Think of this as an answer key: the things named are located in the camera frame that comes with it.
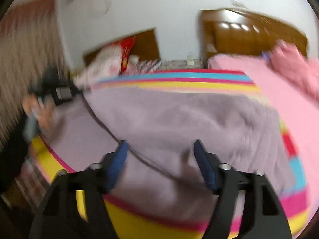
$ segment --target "blue gripper pad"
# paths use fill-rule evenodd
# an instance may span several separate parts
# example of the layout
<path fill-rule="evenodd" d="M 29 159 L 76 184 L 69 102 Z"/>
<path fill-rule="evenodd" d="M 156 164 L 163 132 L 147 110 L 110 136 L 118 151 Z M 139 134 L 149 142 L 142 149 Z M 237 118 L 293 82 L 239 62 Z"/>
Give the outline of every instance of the blue gripper pad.
<path fill-rule="evenodd" d="M 107 191 L 114 189 L 116 182 L 121 174 L 125 159 L 127 157 L 128 144 L 123 141 L 113 153 L 106 154 L 102 160 L 102 169 L 104 171 L 104 188 Z"/>
<path fill-rule="evenodd" d="M 207 153 L 200 140 L 196 140 L 194 143 L 194 156 L 196 158 L 198 167 L 204 178 L 206 188 L 210 191 L 216 191 L 219 189 L 218 186 L 218 175 L 217 175 L 217 168 L 219 164 L 219 159 L 210 153 Z"/>

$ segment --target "beige curtain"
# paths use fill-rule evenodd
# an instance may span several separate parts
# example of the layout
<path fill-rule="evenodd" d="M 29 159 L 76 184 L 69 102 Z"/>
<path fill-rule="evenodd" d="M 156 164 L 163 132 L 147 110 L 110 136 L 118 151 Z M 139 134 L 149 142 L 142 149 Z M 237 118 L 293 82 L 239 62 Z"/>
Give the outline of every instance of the beige curtain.
<path fill-rule="evenodd" d="M 49 65 L 65 69 L 55 0 L 9 9 L 0 22 L 0 149 L 19 120 L 21 100 Z"/>

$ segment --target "silver bolt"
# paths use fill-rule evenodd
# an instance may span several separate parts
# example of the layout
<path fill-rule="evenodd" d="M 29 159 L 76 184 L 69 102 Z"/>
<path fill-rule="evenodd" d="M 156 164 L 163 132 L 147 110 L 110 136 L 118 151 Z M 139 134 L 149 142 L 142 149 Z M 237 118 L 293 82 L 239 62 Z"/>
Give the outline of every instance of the silver bolt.
<path fill-rule="evenodd" d="M 220 164 L 219 168 L 229 171 L 232 168 L 232 166 L 230 164 Z"/>
<path fill-rule="evenodd" d="M 265 173 L 262 170 L 259 170 L 259 169 L 257 169 L 255 171 L 255 174 L 258 175 L 258 176 L 264 176 L 265 175 Z"/>
<path fill-rule="evenodd" d="M 91 170 L 97 170 L 97 169 L 101 169 L 101 164 L 100 163 L 94 163 L 90 165 L 90 169 Z"/>
<path fill-rule="evenodd" d="M 58 173 L 57 173 L 58 176 L 63 176 L 63 175 L 66 175 L 66 174 L 68 174 L 68 172 L 66 170 L 64 170 L 64 169 L 59 170 Z"/>

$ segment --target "striped fabric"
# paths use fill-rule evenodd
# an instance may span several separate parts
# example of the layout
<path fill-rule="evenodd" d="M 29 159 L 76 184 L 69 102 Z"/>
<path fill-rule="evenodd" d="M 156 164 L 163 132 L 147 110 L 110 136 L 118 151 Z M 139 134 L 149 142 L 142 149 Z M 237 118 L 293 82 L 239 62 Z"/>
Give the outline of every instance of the striped fabric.
<path fill-rule="evenodd" d="M 227 94 L 245 94 L 251 99 L 269 105 L 268 100 L 261 94 L 253 81 L 240 71 L 226 70 L 174 70 L 145 74 L 138 76 L 123 76 L 115 80 L 101 80 L 92 89 L 107 87 L 140 87 L 170 92 L 210 92 Z M 289 131 L 282 121 L 280 130 L 290 165 L 295 174 L 296 185 L 280 196 L 283 209 L 288 217 L 291 232 L 297 233 L 307 221 L 307 188 L 304 171 Z M 40 137 L 32 141 L 36 156 L 37 167 L 50 183 L 60 169 L 68 172 L 74 170 L 63 159 L 53 152 Z M 77 192 L 78 210 L 83 218 L 86 217 L 81 191 Z M 199 239 L 208 225 L 207 222 L 177 222 L 169 219 L 156 218 L 141 213 L 134 206 L 112 195 L 105 196 L 105 202 L 114 228 L 119 238 L 149 239 L 149 238 L 185 238 Z M 240 219 L 233 221 L 229 238 L 236 237 L 240 227 Z"/>

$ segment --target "blue stripe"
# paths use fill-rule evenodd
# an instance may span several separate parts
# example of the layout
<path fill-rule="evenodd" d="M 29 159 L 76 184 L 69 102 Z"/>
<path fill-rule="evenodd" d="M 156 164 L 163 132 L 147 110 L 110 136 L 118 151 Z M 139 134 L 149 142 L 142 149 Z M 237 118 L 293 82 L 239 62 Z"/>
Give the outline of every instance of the blue stripe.
<path fill-rule="evenodd" d="M 153 73 L 131 76 L 119 76 L 117 78 L 103 78 L 98 81 L 127 81 L 127 80 L 154 80 L 166 78 L 205 78 L 205 79 L 219 79 L 219 80 L 233 80 L 233 81 L 252 81 L 248 76 L 242 74 L 230 73 L 203 73 L 203 72 L 172 72 L 172 73 Z"/>
<path fill-rule="evenodd" d="M 306 186 L 306 176 L 302 167 L 302 163 L 298 157 L 293 157 L 290 159 L 290 167 L 294 173 L 296 184 L 283 192 L 283 194 L 292 194 L 298 191 L 303 191 Z"/>

